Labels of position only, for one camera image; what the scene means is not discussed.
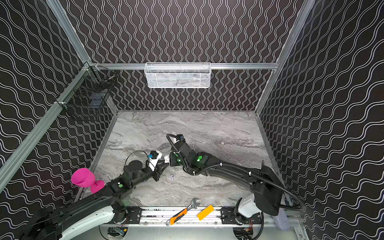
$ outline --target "gray marble surface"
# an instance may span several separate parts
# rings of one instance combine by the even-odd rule
[[[253,112],[120,112],[94,172],[96,179],[108,182],[116,178],[135,150],[169,153],[167,133],[183,134],[196,152],[209,152],[244,167],[271,167]],[[132,160],[144,163],[146,156],[135,153],[127,163]],[[168,167],[158,182],[151,179],[138,185],[124,201],[138,206],[187,206],[193,197],[199,197],[203,206],[234,206],[249,194],[226,180],[190,176],[179,167]]]

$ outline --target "wall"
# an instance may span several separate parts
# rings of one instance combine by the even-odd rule
[[[317,1],[260,115],[310,239],[384,237],[383,15]]]
[[[45,0],[0,1],[0,164],[49,109],[82,63]],[[14,239],[42,207],[72,203],[72,173],[89,167],[111,115],[75,122],[63,111],[0,193],[0,239]]]
[[[303,0],[60,2],[95,63],[273,63]],[[122,71],[112,96],[121,110],[249,111],[270,72],[213,71],[209,89],[149,89],[143,71]]]

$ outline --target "robotic arm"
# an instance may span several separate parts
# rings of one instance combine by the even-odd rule
[[[173,143],[171,137],[176,138],[177,142]],[[19,239],[69,240],[103,223],[121,223],[127,217],[126,207],[121,199],[130,195],[139,183],[150,178],[157,182],[169,165],[183,166],[184,171],[190,175],[220,177],[249,189],[253,195],[239,199],[235,207],[234,217],[239,223],[248,223],[249,218],[258,212],[276,216],[279,207],[301,210],[300,207],[280,205],[283,192],[292,195],[301,206],[304,205],[301,199],[282,186],[269,167],[244,168],[206,152],[196,153],[181,134],[167,134],[167,139],[172,145],[172,152],[164,159],[161,159],[161,154],[157,154],[158,151],[152,151],[144,168],[141,161],[131,161],[124,166],[123,174],[97,193],[54,211],[42,209],[33,216],[30,220],[33,224],[25,228]]]

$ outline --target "pink cup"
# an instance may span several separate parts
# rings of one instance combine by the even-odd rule
[[[79,187],[91,187],[91,192],[95,193],[105,186],[103,180],[96,180],[95,175],[88,168],[80,168],[71,177],[73,184]]]

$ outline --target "yellow block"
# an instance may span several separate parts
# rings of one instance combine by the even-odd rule
[[[204,210],[202,210],[201,212],[199,212],[197,214],[197,217],[199,218],[199,220],[203,220],[208,214],[210,214],[211,212],[214,211],[214,207],[212,207],[212,205],[209,205],[207,206]]]

